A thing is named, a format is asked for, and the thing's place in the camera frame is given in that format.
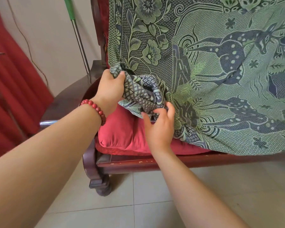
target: chair leg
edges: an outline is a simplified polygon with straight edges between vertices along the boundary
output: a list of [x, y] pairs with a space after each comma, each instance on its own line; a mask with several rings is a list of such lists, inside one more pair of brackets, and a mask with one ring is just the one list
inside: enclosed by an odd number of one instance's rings
[[100, 196], [108, 196], [112, 192], [109, 175], [104, 175], [100, 183], [99, 179], [91, 180], [89, 188], [95, 189]]
[[95, 149], [93, 140], [83, 155], [84, 170], [90, 179], [89, 187], [96, 189], [96, 192], [100, 196], [108, 196], [112, 191], [110, 177], [99, 171], [96, 165], [96, 155], [97, 150]]

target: deer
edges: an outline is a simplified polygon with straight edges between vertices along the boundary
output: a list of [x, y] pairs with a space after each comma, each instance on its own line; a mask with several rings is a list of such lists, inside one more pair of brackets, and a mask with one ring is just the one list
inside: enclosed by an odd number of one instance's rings
[[209, 105], [200, 106], [202, 110], [229, 109], [234, 116], [219, 122], [204, 123], [204, 126], [213, 126], [229, 131], [252, 129], [258, 133], [268, 134], [285, 130], [285, 109], [282, 110], [284, 120], [270, 118], [259, 113], [251, 104], [238, 97], [231, 97], [227, 100], [216, 99]]
[[[211, 77], [211, 78], [221, 78], [217, 80], [199, 80], [202, 82], [212, 82], [217, 85], [226, 84], [239, 84], [244, 74], [244, 67], [242, 65], [245, 60], [244, 47], [254, 43], [259, 49], [260, 54], [267, 53], [267, 44], [269, 42], [274, 43], [276, 40], [279, 43], [279, 47], [285, 51], [285, 44], [281, 42], [281, 39], [285, 37], [284, 35], [275, 36], [274, 32], [285, 29], [285, 21], [277, 27], [277, 22], [271, 24], [267, 30], [248, 30], [248, 31], [235, 31], [223, 38], [208, 37], [204, 38], [198, 42], [186, 48], [187, 52], [201, 51], [207, 53], [215, 53], [219, 58], [220, 66], [223, 70], [222, 73], [217, 75], [202, 75], [198, 74], [199, 77]], [[203, 42], [210, 42], [215, 45], [206, 45], [199, 47], [199, 44]]]

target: red fabric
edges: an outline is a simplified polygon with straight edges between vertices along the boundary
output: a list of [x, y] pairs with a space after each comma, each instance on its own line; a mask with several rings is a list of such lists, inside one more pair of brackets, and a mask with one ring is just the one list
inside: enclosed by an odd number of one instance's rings
[[[137, 155], [139, 153], [150, 154], [148, 144], [145, 140], [145, 129], [143, 120], [131, 114], [121, 106], [117, 106], [116, 111], [107, 117], [107, 122], [98, 131], [99, 144], [102, 147], [99, 152], [116, 155]], [[175, 154], [198, 154], [209, 152], [195, 145], [173, 139], [171, 149]]]
[[[108, 41], [109, 41], [109, 0], [97, 0], [98, 7], [99, 7], [99, 13], [100, 18], [102, 22], [102, 29], [104, 31], [104, 37], [106, 41], [106, 48], [108, 47]], [[105, 61], [107, 64], [107, 67], [110, 68], [108, 64], [108, 53], [106, 52], [105, 55]]]
[[[0, 17], [0, 95], [29, 137], [38, 132], [39, 121], [53, 101], [39, 74], [4, 28]], [[23, 141], [19, 128], [8, 114], [6, 103], [0, 96], [0, 156]]]

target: chair backrest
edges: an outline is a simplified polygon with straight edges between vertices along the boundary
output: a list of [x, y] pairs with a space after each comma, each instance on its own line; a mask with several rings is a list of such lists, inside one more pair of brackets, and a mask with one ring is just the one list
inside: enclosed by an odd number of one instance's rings
[[102, 26], [102, 20], [100, 15], [100, 9], [98, 5], [97, 0], [91, 0], [91, 8], [93, 13], [93, 20], [97, 35], [97, 41], [98, 45], [100, 45], [101, 48], [101, 63], [102, 65], [106, 65], [106, 52], [107, 52], [107, 46], [106, 46], [106, 39], [104, 36], [104, 29]]

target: chair armrest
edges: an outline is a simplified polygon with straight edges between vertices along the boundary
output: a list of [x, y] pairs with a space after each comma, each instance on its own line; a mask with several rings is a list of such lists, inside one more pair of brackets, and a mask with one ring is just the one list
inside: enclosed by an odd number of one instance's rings
[[102, 65], [101, 60], [93, 61], [89, 75], [74, 82], [54, 98], [40, 120], [40, 130], [70, 113], [78, 107], [83, 99], [90, 99], [95, 96], [100, 77], [105, 69], [106, 66]]

